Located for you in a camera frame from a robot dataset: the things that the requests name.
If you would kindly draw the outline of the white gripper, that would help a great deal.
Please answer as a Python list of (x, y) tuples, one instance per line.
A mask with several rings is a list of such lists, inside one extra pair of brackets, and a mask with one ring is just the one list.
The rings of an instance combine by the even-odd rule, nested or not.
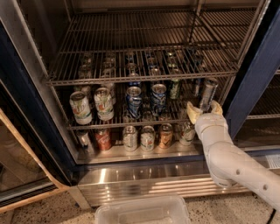
[(191, 123), (195, 124), (196, 133), (204, 146), (229, 141), (228, 124), (222, 116), (221, 105), (212, 100), (211, 109), (212, 113), (203, 114), (203, 111), (194, 107), (190, 101), (186, 104), (186, 113)]

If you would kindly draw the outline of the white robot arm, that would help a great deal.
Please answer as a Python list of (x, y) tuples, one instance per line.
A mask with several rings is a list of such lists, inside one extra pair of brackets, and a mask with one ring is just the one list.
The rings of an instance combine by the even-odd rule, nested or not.
[(222, 188), (236, 183), (245, 186), (280, 211), (280, 177), (234, 145), (217, 101), (211, 102), (211, 109), (210, 113), (203, 113), (190, 101), (186, 104), (186, 113), (202, 143), (213, 182)]

